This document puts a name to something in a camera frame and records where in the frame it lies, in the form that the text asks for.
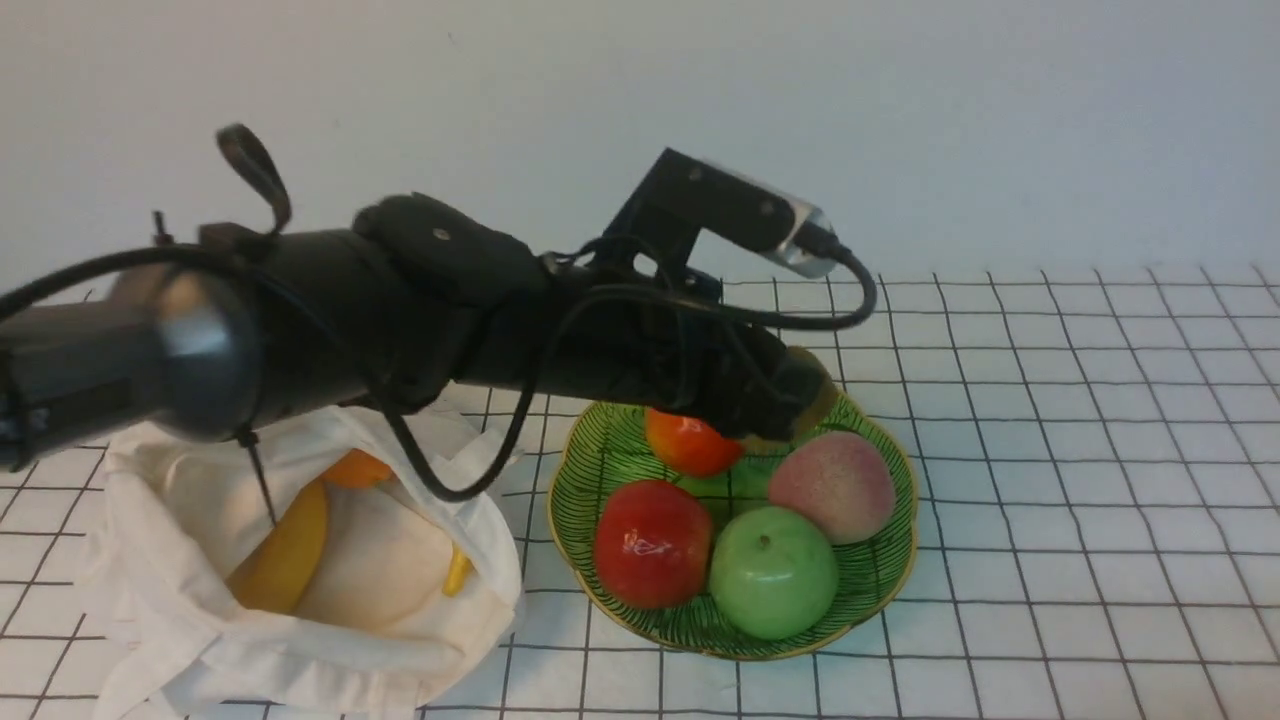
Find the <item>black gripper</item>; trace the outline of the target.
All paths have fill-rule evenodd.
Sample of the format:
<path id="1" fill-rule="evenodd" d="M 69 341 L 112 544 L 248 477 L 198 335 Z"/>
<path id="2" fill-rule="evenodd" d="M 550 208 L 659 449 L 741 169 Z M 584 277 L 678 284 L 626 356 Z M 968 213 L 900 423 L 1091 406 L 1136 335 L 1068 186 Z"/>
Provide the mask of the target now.
<path id="1" fill-rule="evenodd" d="M 786 439 L 801 411 L 797 377 L 786 380 L 786 348 L 758 325 L 682 319 L 672 360 L 675 387 L 663 413 L 701 420 L 730 439 Z"/>

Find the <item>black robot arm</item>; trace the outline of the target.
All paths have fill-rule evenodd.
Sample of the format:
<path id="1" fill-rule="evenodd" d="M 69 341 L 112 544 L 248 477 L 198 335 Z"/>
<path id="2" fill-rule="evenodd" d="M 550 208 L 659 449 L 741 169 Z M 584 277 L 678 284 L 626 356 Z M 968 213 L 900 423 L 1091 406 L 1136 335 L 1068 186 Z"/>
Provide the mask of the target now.
<path id="1" fill-rule="evenodd" d="M 3 466 L 152 421 L 242 437 L 329 405 L 403 420 L 449 384 L 654 407 L 731 439 L 791 441 L 831 382 L 778 329 L 663 258 L 692 236 L 653 220 L 536 255 L 421 193 L 349 229 L 205 225 L 3 296 Z"/>

